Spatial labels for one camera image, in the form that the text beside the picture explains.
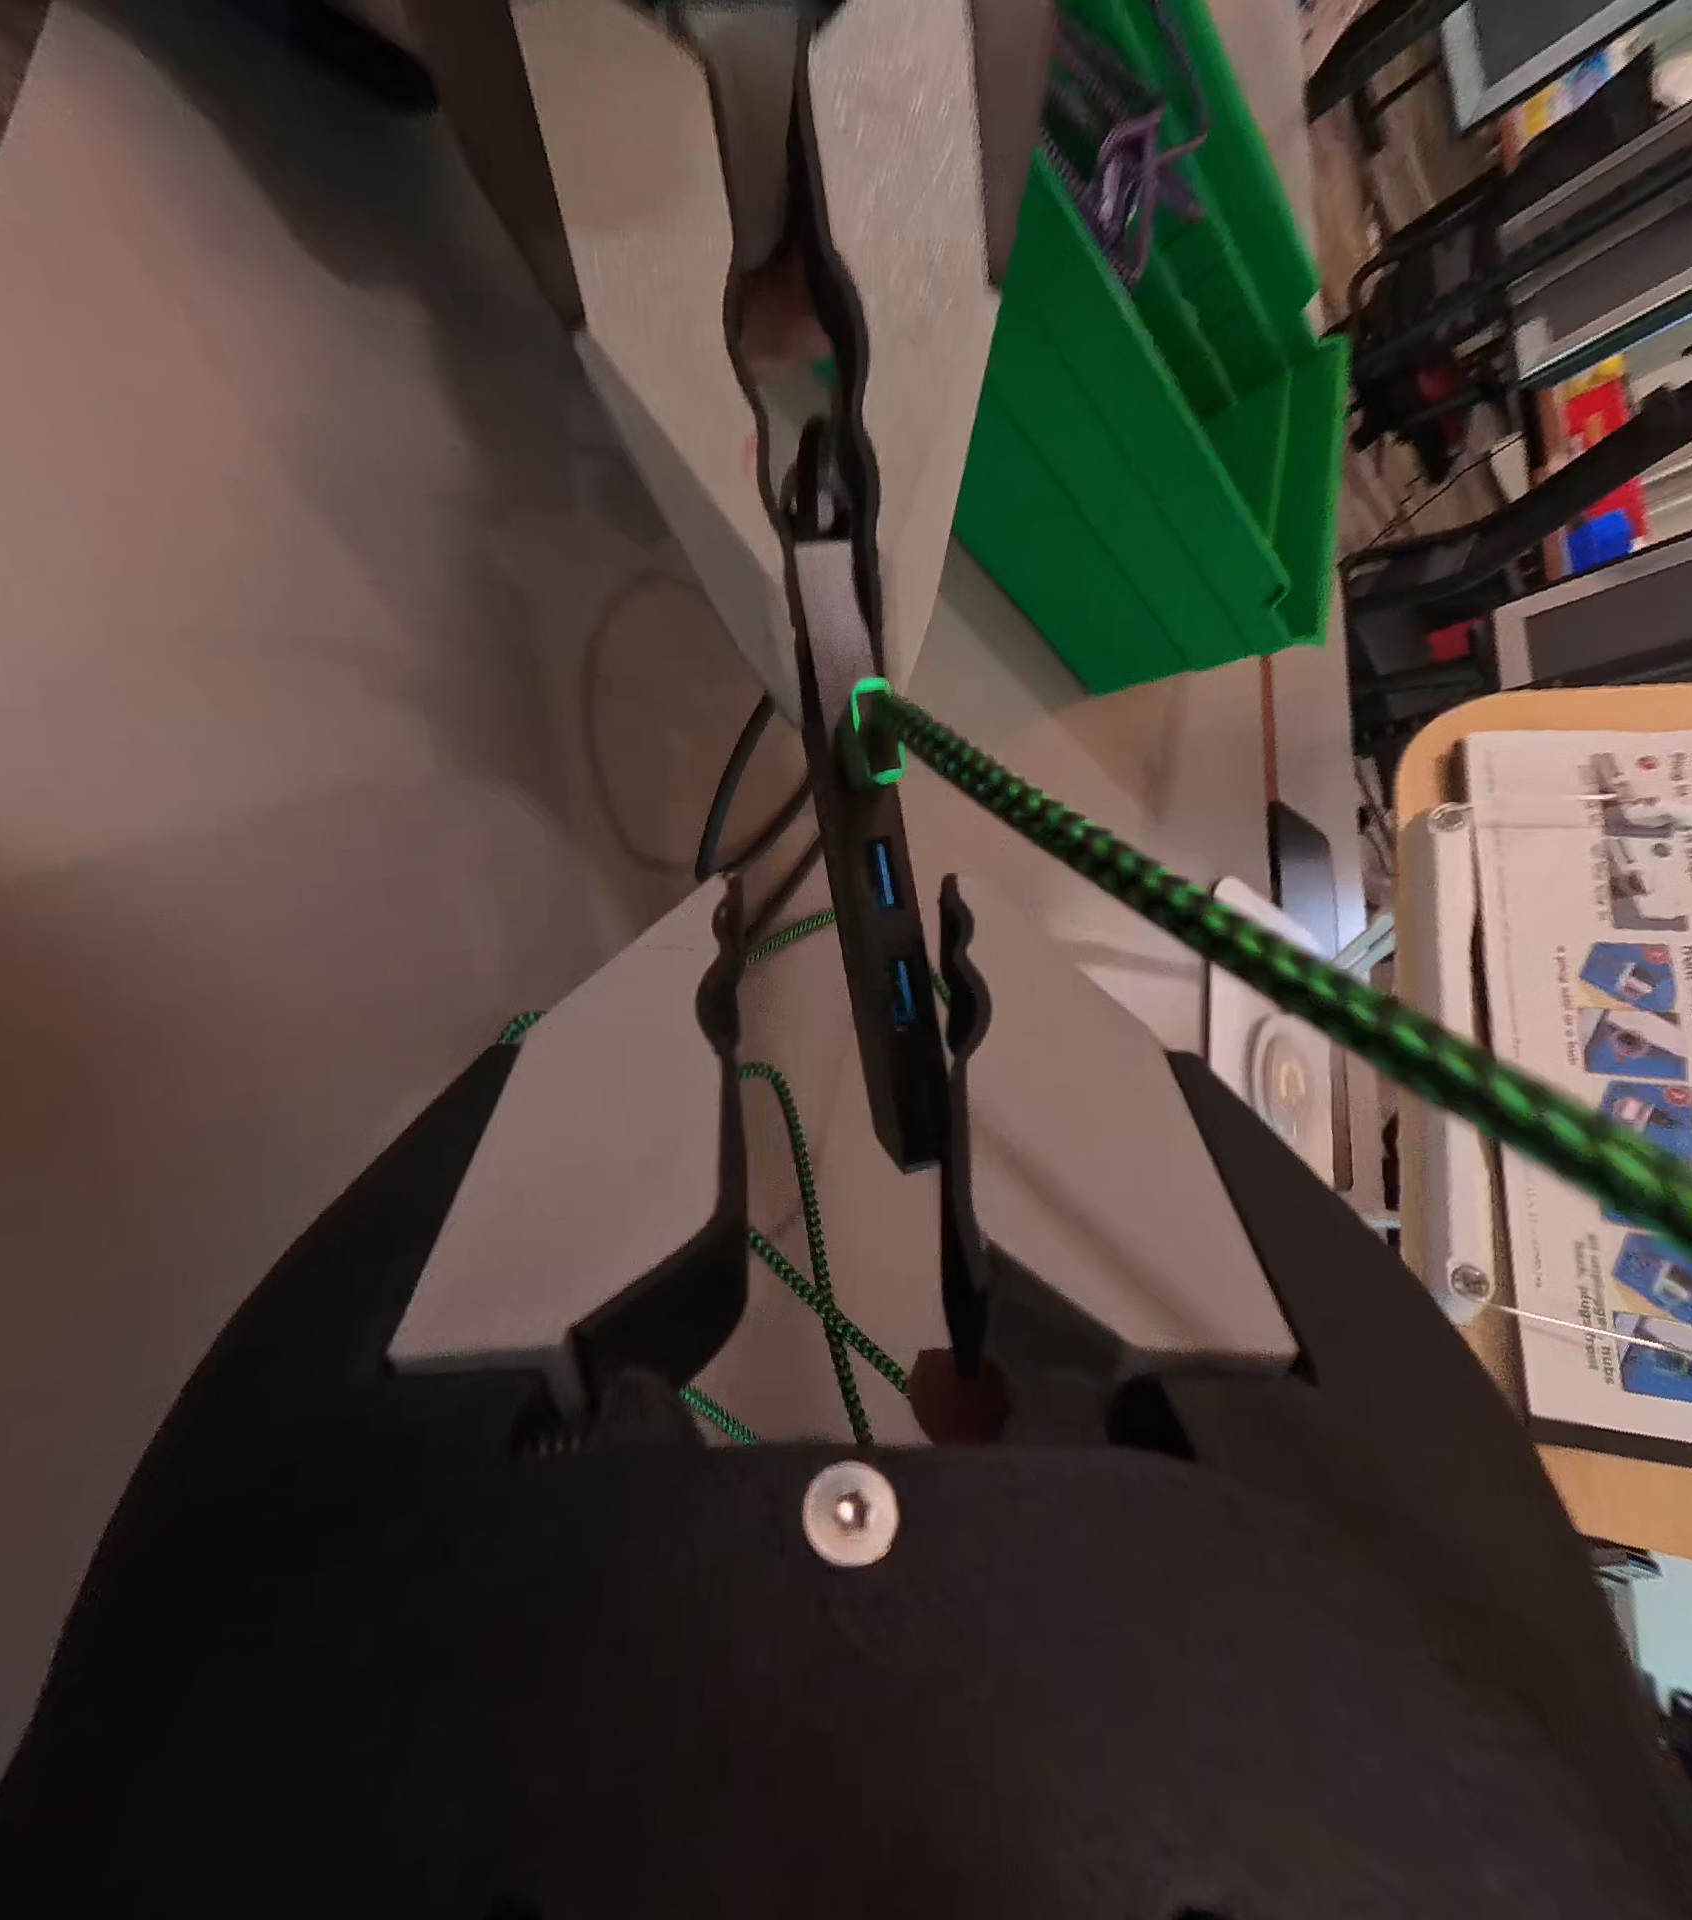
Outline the black usb hub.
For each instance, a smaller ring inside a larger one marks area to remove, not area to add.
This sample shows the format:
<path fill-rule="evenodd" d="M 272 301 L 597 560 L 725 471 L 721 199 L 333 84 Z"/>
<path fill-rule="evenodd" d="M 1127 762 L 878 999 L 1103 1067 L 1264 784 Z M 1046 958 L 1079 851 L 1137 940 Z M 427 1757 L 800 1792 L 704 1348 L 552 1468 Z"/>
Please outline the black usb hub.
<path fill-rule="evenodd" d="M 807 773 L 871 1129 L 899 1171 L 938 1165 L 945 1062 L 910 874 L 905 751 L 874 721 L 884 672 L 850 540 L 791 540 L 788 600 Z"/>

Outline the wooden stand board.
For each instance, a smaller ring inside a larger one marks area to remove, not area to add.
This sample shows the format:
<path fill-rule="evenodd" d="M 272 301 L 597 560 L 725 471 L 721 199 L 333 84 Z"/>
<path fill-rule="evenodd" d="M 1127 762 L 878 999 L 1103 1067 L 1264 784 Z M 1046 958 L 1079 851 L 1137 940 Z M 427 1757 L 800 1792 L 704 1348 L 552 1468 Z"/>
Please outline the wooden stand board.
<path fill-rule="evenodd" d="M 1465 1030 L 1474 1028 L 1474 921 L 1457 893 L 1438 899 L 1435 839 L 1454 842 L 1457 828 L 1435 828 L 1434 813 L 1457 800 L 1457 747 L 1471 735 L 1508 732 L 1692 732 L 1692 684 L 1567 687 L 1495 692 L 1434 717 L 1410 743 L 1395 784 L 1399 869 L 1393 890 L 1396 924 L 1396 990 L 1416 1011 L 1435 1014 L 1438 992 L 1457 985 L 1454 1005 Z M 1449 1169 L 1439 1120 L 1410 1095 L 1400 1116 L 1403 1259 L 1434 1291 L 1439 1306 L 1455 1306 L 1449 1287 L 1451 1189 L 1477 1189 L 1486 1201 L 1492 1244 L 1486 1276 L 1508 1281 L 1505 1221 L 1498 1173 L 1483 1146 L 1469 1151 L 1473 1168 Z M 1609 1451 L 1605 1433 L 1572 1442 L 1567 1430 L 1547 1433 L 1524 1419 L 1524 1373 L 1515 1322 L 1483 1311 L 1461 1328 L 1461 1339 L 1514 1409 L 1514 1425 L 1538 1451 L 1563 1510 L 1595 1541 L 1648 1548 L 1692 1562 L 1692 1463 L 1647 1460 Z"/>

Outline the black flat slab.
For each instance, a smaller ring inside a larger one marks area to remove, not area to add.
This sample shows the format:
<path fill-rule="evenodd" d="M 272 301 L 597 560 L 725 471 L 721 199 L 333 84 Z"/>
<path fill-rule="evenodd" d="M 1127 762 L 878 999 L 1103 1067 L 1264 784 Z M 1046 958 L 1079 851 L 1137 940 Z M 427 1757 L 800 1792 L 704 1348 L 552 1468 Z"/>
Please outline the black flat slab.
<path fill-rule="evenodd" d="M 1294 806 L 1266 803 L 1269 899 L 1302 929 L 1313 947 L 1333 956 L 1339 941 L 1339 883 L 1327 837 Z"/>

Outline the white metal document stand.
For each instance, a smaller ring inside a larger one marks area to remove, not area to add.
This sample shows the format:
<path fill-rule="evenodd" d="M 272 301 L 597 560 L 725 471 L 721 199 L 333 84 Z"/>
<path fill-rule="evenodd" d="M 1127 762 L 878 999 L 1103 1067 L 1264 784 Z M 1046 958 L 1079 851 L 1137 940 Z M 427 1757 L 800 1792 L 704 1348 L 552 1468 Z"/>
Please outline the white metal document stand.
<path fill-rule="evenodd" d="M 1481 883 L 1473 813 L 1443 803 L 1410 818 L 1399 842 L 1405 918 L 1373 919 L 1333 958 L 1359 985 L 1395 963 L 1396 995 L 1418 1023 L 1439 1027 L 1461 1052 L 1483 1054 L 1474 937 Z M 1228 972 L 1204 972 L 1204 1060 L 1296 1157 L 1342 1198 L 1354 1190 L 1354 1059 L 1296 1015 Z M 1399 1200 L 1368 1210 L 1395 1230 L 1410 1270 L 1438 1309 L 1473 1334 L 1514 1309 L 1498 1249 L 1498 1157 L 1490 1134 L 1449 1106 L 1400 1097 Z"/>

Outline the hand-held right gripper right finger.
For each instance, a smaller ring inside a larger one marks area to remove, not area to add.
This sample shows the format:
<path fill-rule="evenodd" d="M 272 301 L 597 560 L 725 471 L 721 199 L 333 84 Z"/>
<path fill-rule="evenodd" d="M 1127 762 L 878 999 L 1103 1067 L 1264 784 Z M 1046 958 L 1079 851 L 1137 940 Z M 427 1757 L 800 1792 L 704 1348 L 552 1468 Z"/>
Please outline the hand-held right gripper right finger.
<path fill-rule="evenodd" d="M 980 878 L 938 883 L 936 972 L 957 1368 L 1285 1372 L 1296 1339 L 1168 1048 Z"/>

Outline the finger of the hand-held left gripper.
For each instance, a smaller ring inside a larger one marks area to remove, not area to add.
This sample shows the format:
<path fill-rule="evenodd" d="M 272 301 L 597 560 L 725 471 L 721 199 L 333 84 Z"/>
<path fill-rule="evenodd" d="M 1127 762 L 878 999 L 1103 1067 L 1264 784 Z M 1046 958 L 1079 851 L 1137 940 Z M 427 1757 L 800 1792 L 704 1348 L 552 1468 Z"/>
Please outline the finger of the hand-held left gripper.
<path fill-rule="evenodd" d="M 823 210 L 865 324 L 882 674 L 921 656 L 1048 89 L 1050 1 L 852 1 L 807 56 Z"/>
<path fill-rule="evenodd" d="M 737 653 L 788 717 L 785 544 L 729 295 L 785 214 L 789 4 L 511 4 L 576 356 Z"/>

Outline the black hub cable grey plug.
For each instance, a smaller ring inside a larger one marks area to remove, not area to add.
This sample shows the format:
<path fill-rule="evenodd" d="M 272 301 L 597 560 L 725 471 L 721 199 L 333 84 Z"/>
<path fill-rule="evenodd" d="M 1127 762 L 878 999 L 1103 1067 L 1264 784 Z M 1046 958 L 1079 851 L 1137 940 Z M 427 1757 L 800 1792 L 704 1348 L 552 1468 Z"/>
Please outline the black hub cable grey plug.
<path fill-rule="evenodd" d="M 802 803 L 813 806 L 820 854 L 832 865 L 855 805 L 848 752 L 839 737 L 852 724 L 850 681 L 871 657 L 871 633 L 859 585 L 859 499 L 844 459 L 844 429 L 831 417 L 816 413 L 802 423 L 765 517 L 779 615 L 769 633 L 785 633 L 791 681 L 782 692 L 762 695 L 717 775 L 694 854 L 694 877 L 702 880 L 737 877 L 773 848 Z M 773 716 L 797 729 L 807 769 L 795 794 L 730 851 L 725 844 L 726 823 Z"/>

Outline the stacked green plastic bins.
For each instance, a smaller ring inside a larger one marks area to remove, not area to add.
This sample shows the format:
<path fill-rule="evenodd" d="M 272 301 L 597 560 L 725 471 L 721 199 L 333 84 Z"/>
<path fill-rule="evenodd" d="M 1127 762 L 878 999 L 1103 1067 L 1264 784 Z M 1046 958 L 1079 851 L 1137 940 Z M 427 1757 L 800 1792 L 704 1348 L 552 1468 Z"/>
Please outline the stacked green plastic bins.
<path fill-rule="evenodd" d="M 1087 692 L 1323 641 L 1319 300 L 1217 4 L 1058 4 L 955 535 Z"/>

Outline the grey framed panel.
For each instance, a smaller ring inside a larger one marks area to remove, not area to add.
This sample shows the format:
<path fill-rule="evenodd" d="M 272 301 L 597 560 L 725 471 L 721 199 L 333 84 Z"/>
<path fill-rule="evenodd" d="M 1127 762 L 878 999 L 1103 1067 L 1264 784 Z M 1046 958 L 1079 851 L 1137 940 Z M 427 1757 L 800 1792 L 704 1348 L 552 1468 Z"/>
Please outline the grey framed panel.
<path fill-rule="evenodd" d="M 1498 690 L 1692 640 L 1692 533 L 1505 604 L 1487 633 Z"/>

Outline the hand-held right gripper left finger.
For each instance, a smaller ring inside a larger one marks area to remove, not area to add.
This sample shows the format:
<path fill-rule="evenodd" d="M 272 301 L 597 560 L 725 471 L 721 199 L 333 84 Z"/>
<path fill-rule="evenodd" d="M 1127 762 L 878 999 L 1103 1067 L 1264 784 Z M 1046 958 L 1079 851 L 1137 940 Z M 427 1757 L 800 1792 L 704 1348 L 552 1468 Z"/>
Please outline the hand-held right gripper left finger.
<path fill-rule="evenodd" d="M 522 1372 L 552 1415 L 689 1386 L 745 1309 L 741 896 L 702 883 L 534 1022 L 385 1360 Z"/>

